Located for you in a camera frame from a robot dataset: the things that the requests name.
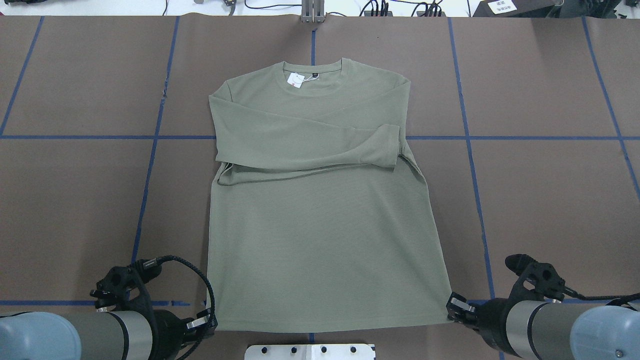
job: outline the metal bracket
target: metal bracket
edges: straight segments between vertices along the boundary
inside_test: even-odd
[[[302,0],[302,22],[324,22],[324,0]]]
[[[371,344],[252,345],[244,360],[375,360]]]

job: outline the shirt hem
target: shirt hem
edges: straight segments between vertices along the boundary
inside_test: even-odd
[[[291,323],[282,321],[234,321],[221,320],[218,330],[222,331],[259,331],[259,332],[332,332],[332,331],[352,331],[364,329],[382,329],[387,327],[410,327],[422,325],[436,325],[449,323],[446,314],[438,315],[406,315],[387,316],[369,319],[350,320],[323,320],[321,322],[299,322],[293,320]]]

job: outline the white label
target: white label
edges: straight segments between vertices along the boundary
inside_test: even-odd
[[[493,11],[494,14],[508,13],[508,12],[518,10],[518,8],[516,8],[516,6],[513,4],[512,0],[498,0],[492,3],[487,3],[487,4],[489,5],[489,7],[491,8],[491,11]]]
[[[300,75],[297,72],[292,72],[289,75],[289,79],[287,80],[287,83],[291,86],[294,86],[296,88],[300,88],[302,86],[302,83],[305,82],[305,76],[304,75]]]

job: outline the neckline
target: neckline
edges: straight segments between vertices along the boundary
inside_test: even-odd
[[[324,65],[297,65],[287,63],[286,61],[282,61],[273,65],[273,75],[275,77],[275,81],[284,90],[285,92],[296,95],[296,96],[318,96],[318,95],[327,95],[337,91],[340,87],[344,85],[344,83],[348,79],[349,74],[349,65],[351,60],[342,58],[335,63],[324,64]],[[302,88],[294,88],[293,86],[287,84],[287,77],[284,75],[284,71],[291,72],[302,72],[302,73],[318,73],[322,74],[324,72],[331,72],[340,70],[340,77],[336,80],[335,84],[328,88],[322,89],[309,89],[305,88],[304,85]]]

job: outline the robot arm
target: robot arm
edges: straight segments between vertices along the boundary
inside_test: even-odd
[[[167,310],[154,310],[145,283],[157,277],[166,261],[179,261],[206,283],[213,304],[211,284],[188,261],[163,256],[113,267],[96,284],[95,313],[60,316],[51,313],[0,315],[2,360],[171,360],[180,349],[193,344],[180,359],[189,356],[200,342],[213,335],[218,325],[212,307],[197,319],[180,319]],[[129,300],[129,292],[140,294]]]
[[[531,360],[602,360],[640,358],[640,313],[629,296],[585,297],[564,285],[551,264],[526,255],[507,257],[519,275],[508,299],[467,304],[452,293],[449,319],[482,336],[496,350]],[[527,281],[534,285],[528,290]],[[612,300],[607,306],[562,304],[564,294],[583,300]]]

